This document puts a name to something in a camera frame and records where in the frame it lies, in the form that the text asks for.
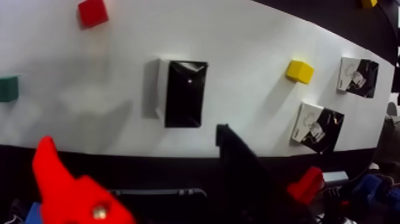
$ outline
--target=wire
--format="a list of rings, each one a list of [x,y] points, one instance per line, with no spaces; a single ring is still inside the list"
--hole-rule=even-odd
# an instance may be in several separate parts
[[[391,176],[386,176],[386,175],[379,174],[379,173],[375,174],[375,176],[381,176],[381,177],[383,177],[383,178],[388,178],[388,179],[390,179],[390,181],[391,181],[391,183],[392,183],[392,186],[395,184],[395,180],[394,180],[393,177],[391,177]]]
[[[4,224],[11,224],[11,223],[15,222],[17,219],[19,219],[22,223],[24,223],[24,220],[22,220],[17,215],[14,215],[13,219],[11,219],[10,221],[5,222]]]

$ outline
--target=black surface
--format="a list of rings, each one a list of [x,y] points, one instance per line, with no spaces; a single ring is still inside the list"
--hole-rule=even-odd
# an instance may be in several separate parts
[[[369,165],[374,150],[335,152],[329,156],[300,155],[264,157],[261,164],[283,186],[299,179],[310,165],[324,172],[344,170],[356,177]],[[0,147],[0,221],[14,198],[39,201],[40,196],[32,172],[34,150]],[[60,153],[61,161],[74,176],[87,174],[107,189],[201,188],[210,199],[217,220],[228,208],[219,158],[148,158],[111,155]]]
[[[397,58],[397,3],[379,0],[364,10],[361,0],[255,0],[313,22],[373,51],[393,65]]]

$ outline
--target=white surface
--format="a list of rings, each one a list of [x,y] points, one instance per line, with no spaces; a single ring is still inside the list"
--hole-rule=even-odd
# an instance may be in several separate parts
[[[107,0],[110,21],[82,31],[79,0],[1,0],[0,72],[20,98],[0,105],[0,143],[97,154],[216,157],[229,125],[258,155],[313,153],[290,143],[302,100],[345,114],[336,150],[375,147],[393,66],[316,25],[249,0]],[[207,61],[203,125],[164,129],[154,112],[156,59]],[[376,94],[338,94],[342,56],[380,64]],[[284,77],[292,60],[309,85]]]
[[[167,106],[168,71],[170,60],[160,59],[158,65],[157,79],[157,105],[155,112],[162,125],[165,125],[165,110]]]

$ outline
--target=cube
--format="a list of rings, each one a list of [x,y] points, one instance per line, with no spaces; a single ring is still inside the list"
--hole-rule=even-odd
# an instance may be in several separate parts
[[[286,75],[297,82],[309,84],[313,76],[314,69],[302,61],[291,61],[287,68]]]
[[[156,113],[164,127],[200,127],[208,63],[160,60]]]
[[[320,154],[334,150],[345,115],[318,105],[301,104],[292,139]]]
[[[0,77],[0,102],[11,102],[18,96],[18,76]]]
[[[364,98],[373,98],[379,64],[369,59],[342,58],[337,89]]]
[[[362,0],[362,7],[363,8],[374,8],[377,3],[378,3],[378,0]]]
[[[92,28],[108,21],[103,0],[86,0],[78,5],[78,10],[83,28]]]

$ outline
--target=blue object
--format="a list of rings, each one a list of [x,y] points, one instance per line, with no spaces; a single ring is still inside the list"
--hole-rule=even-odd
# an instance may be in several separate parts
[[[40,204],[34,202],[26,217],[25,224],[42,224],[42,217],[40,216]]]
[[[363,194],[370,206],[375,199],[376,191],[383,181],[375,175],[365,175],[361,182],[353,189],[353,194]]]
[[[396,211],[400,211],[400,189],[391,189],[388,192],[387,197],[389,199],[390,207]]]

